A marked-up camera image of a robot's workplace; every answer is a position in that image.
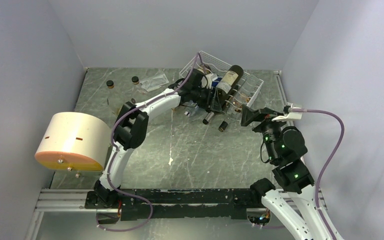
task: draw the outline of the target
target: cable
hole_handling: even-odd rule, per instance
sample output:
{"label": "cable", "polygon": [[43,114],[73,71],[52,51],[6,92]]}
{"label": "cable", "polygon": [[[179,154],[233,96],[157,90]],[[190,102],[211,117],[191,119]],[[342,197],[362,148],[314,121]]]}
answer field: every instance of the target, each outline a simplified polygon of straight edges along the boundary
{"label": "cable", "polygon": [[270,160],[269,159],[267,159],[267,161],[263,160],[263,145],[264,145],[264,140],[262,141],[261,146],[259,147],[259,159],[263,164],[267,164],[270,162]]}
{"label": "cable", "polygon": [[314,193],[314,199],[315,199],[315,206],[317,207],[318,213],[320,214],[321,219],[323,220],[324,225],[326,225],[327,230],[329,231],[330,235],[332,236],[333,240],[337,240],[334,231],[332,230],[331,226],[329,225],[328,221],[326,220],[325,215],[323,214],[322,210],[320,210],[320,199],[319,199],[319,188],[320,188],[320,181],[322,180],[322,176],[325,173],[326,168],[328,167],[329,163],[331,162],[332,158],[334,157],[335,153],[337,152],[339,145],[342,142],[342,139],[344,138],[344,132],[345,132],[345,126],[344,122],[341,120],[339,116],[337,116],[334,113],[331,113],[329,111],[323,111],[323,110],[315,110],[315,109],[302,109],[302,108],[290,108],[290,112],[296,112],[296,113],[317,113],[317,114],[326,114],[331,117],[334,117],[340,124],[340,135],[339,139],[333,148],[332,153],[327,158],[326,162],[324,163],[323,167],[321,168],[320,174],[318,175],[318,178],[315,182],[315,193]]}
{"label": "cable", "polygon": [[[200,59],[201,62],[202,62],[201,54],[198,52],[198,53],[195,55],[195,58],[194,58],[194,60],[193,60],[192,68],[195,67],[195,65],[196,65],[196,63],[197,63],[197,60],[198,60],[198,57],[199,57],[199,59]],[[181,83],[181,84],[178,86],[178,88],[176,88],[174,91],[169,92],[169,93],[167,93],[166,95],[160,95],[160,96],[158,96],[158,97],[156,97],[156,98],[154,98],[154,99],[151,99],[151,100],[150,100],[149,102],[147,102],[146,104],[147,104],[147,105],[152,104],[152,103],[154,103],[154,102],[156,102],[156,101],[158,101],[158,100],[160,100],[160,99],[162,99],[162,98],[165,98],[165,97],[167,97],[167,96],[171,96],[171,95],[177,93],[177,92],[183,87],[183,85],[185,85],[185,83],[189,80],[189,77],[191,76],[191,74],[192,74],[192,70],[189,71],[189,73],[187,74],[186,78],[182,81],[182,83]],[[143,108],[143,107],[145,107],[145,105],[141,105],[141,106],[135,107],[135,108],[133,108],[132,110],[126,112],[123,116],[121,116],[121,117],[115,122],[114,126],[111,128],[110,142],[111,142],[111,145],[115,148],[115,153],[112,155],[112,158],[111,158],[111,160],[110,160],[109,163],[108,163],[108,170],[107,170],[107,173],[104,173],[104,174],[107,174],[106,179],[108,180],[108,184],[111,186],[111,188],[113,188],[116,192],[119,192],[119,193],[121,193],[121,194],[123,194],[123,195],[125,195],[125,196],[132,197],[132,198],[136,198],[136,199],[140,199],[140,200],[146,202],[146,203],[149,205],[150,213],[149,213],[149,216],[147,217],[147,219],[146,219],[144,222],[138,224],[137,226],[134,226],[134,227],[131,227],[131,228],[127,228],[127,229],[110,229],[110,228],[103,227],[103,226],[101,226],[101,225],[99,224],[99,221],[98,221],[98,215],[96,215],[96,218],[95,218],[95,219],[96,219],[96,224],[97,224],[96,227],[98,227],[98,228],[100,228],[100,229],[102,229],[102,230],[104,230],[104,231],[110,231],[110,232],[127,232],[127,231],[131,231],[131,230],[138,229],[138,228],[144,226],[145,224],[147,224],[147,223],[149,222],[149,220],[151,219],[152,214],[154,213],[154,208],[153,208],[153,206],[152,206],[152,203],[151,203],[148,199],[146,199],[146,198],[144,198],[144,197],[142,197],[142,196],[138,196],[138,195],[135,195],[135,194],[131,194],[131,193],[128,193],[128,192],[125,192],[125,191],[122,191],[122,190],[116,188],[116,186],[114,186],[114,184],[111,182],[111,179],[110,179],[111,167],[113,166],[113,162],[114,162],[114,160],[116,159],[117,153],[120,151],[119,147],[118,147],[118,146],[116,145],[116,143],[114,142],[114,131],[116,130],[116,128],[117,128],[117,126],[120,124],[120,122],[123,121],[127,116],[129,116],[130,114],[134,113],[135,111],[137,111],[137,110],[139,110],[139,109],[141,109],[141,108]]]}

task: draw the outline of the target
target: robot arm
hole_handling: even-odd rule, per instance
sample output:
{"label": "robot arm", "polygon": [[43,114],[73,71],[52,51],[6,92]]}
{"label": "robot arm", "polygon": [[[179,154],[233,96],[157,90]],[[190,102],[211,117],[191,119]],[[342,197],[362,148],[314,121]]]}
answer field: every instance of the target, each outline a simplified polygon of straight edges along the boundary
{"label": "robot arm", "polygon": [[[152,120],[153,118],[162,114],[163,112],[179,106],[179,104],[181,103],[181,97],[177,93],[175,93],[173,95],[168,95],[167,97],[163,97],[160,100],[153,102],[149,105],[146,104],[146,103],[149,103],[151,100],[153,100],[159,96],[164,96],[164,95],[167,95],[171,92],[174,92],[174,90],[167,88],[166,90],[164,90],[159,95],[157,95],[153,98],[150,98],[147,101],[137,103],[138,106],[141,106],[141,105],[146,106],[146,107],[141,109],[141,112],[146,113],[148,116],[146,124],[148,124],[148,121]],[[141,132],[142,132],[142,135],[143,135],[143,133],[146,134],[146,128],[144,129],[144,131],[142,129]],[[111,170],[109,173],[111,175],[111,181],[116,184],[115,185],[116,187],[119,187],[120,183],[122,181],[124,169],[126,168],[126,165],[129,161],[129,158],[135,149],[134,148],[124,149],[124,146],[122,146],[122,144],[119,141],[116,141],[115,144],[118,146],[118,148],[120,150],[117,153],[114,162],[112,163]],[[115,147],[112,148],[111,155],[110,155],[109,159],[111,159],[114,154],[116,154]],[[107,179],[108,168],[109,168],[109,164],[107,164],[105,166],[105,170],[104,170],[102,176],[99,178],[99,180],[100,180],[100,183],[102,184],[102,186],[104,188],[106,188],[108,190],[112,190],[111,186],[108,183],[108,179]]]}
{"label": "robot arm", "polygon": [[[295,239],[343,239],[326,210],[323,207],[316,208],[315,201],[318,199],[314,196],[318,189],[315,189],[313,177],[301,161],[301,157],[308,151],[301,132],[294,126],[281,129],[286,121],[301,119],[302,113],[289,112],[289,108],[297,107],[287,106],[284,109],[285,113],[281,113],[269,108],[252,110],[243,106],[241,125],[247,126],[252,122],[259,122],[259,125],[252,130],[263,135],[268,154],[266,163],[276,166],[273,170],[274,178],[294,201],[303,219],[287,205],[268,179],[254,183],[253,185],[259,186],[254,188],[261,195],[261,203],[280,219]],[[322,211],[334,236],[331,236],[319,211]]]}

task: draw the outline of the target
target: gray marble surface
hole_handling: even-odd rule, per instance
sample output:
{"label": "gray marble surface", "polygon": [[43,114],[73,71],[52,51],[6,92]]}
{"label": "gray marble surface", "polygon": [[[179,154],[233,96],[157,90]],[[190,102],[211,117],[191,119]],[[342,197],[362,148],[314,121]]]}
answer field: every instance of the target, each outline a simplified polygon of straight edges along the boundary
{"label": "gray marble surface", "polygon": [[[165,73],[170,83],[179,79],[180,69],[156,68],[89,68],[78,97],[75,112],[90,114],[112,126],[116,116],[107,105],[106,81],[113,80],[120,92],[119,102],[147,100],[160,92],[143,94],[137,91],[131,78],[140,80]],[[278,82],[272,71],[247,71],[264,80],[253,109],[283,108]],[[224,132],[218,127],[225,116],[215,116],[209,125],[202,124],[205,112],[192,117],[184,115],[185,107],[177,107],[154,118],[148,126],[146,140],[135,150],[124,171],[122,188],[248,188],[261,179],[273,180],[273,167],[260,161],[262,136],[229,120]],[[267,159],[265,150],[262,153]],[[75,178],[73,172],[55,173],[51,188],[91,189],[98,175],[83,174]]]}

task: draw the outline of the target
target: small bottle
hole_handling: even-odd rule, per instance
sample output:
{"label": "small bottle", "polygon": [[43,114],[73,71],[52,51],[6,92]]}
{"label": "small bottle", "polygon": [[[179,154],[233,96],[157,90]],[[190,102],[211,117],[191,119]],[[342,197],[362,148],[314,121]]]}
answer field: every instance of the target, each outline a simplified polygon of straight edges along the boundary
{"label": "small bottle", "polygon": [[139,84],[139,77],[133,76],[131,78],[131,82],[134,84],[134,90],[136,92],[139,92],[139,93],[142,93],[142,94],[146,94],[147,93],[147,91],[145,89],[143,89],[141,87],[141,85]]}
{"label": "small bottle", "polygon": [[112,80],[106,81],[106,89],[107,89],[107,98],[106,104],[111,109],[111,112],[118,116],[120,113],[121,105],[120,102],[117,101],[117,97],[119,97],[118,91],[114,88],[114,82]]}

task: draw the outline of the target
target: black cylinder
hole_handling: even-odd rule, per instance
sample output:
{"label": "black cylinder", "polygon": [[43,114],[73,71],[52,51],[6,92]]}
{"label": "black cylinder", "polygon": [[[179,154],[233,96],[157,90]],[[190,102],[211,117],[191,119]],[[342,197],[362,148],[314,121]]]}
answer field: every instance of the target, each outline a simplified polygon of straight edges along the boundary
{"label": "black cylinder", "polygon": [[220,132],[224,132],[225,131],[225,129],[228,127],[228,123],[226,122],[226,121],[223,121],[221,124],[220,124],[220,126],[218,127],[218,130],[220,131]]}

